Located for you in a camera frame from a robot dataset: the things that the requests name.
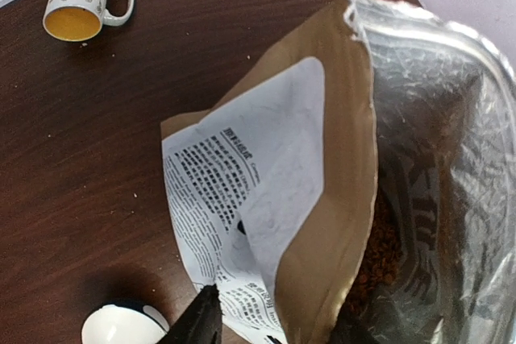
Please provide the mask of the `dog food bag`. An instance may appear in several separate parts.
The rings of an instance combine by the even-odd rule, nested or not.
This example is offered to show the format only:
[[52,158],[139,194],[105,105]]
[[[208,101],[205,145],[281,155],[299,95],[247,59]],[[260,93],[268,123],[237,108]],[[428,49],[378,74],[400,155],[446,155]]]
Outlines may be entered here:
[[334,0],[161,135],[186,272],[248,342],[328,343],[380,189],[402,257],[357,316],[378,343],[514,342],[515,75],[472,28]]

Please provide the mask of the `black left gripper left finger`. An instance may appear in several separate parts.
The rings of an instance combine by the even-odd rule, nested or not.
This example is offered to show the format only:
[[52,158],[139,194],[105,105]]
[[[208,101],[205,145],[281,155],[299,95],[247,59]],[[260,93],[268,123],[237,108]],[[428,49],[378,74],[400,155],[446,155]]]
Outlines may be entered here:
[[223,313],[215,284],[205,286],[173,324],[160,344],[221,344]]

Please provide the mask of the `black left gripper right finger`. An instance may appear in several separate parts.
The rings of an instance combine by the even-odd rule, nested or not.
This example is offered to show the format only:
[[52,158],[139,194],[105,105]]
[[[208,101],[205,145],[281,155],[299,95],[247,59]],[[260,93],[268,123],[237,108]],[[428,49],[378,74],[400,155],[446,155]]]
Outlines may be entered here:
[[342,307],[328,343],[378,344],[378,341],[348,307]]

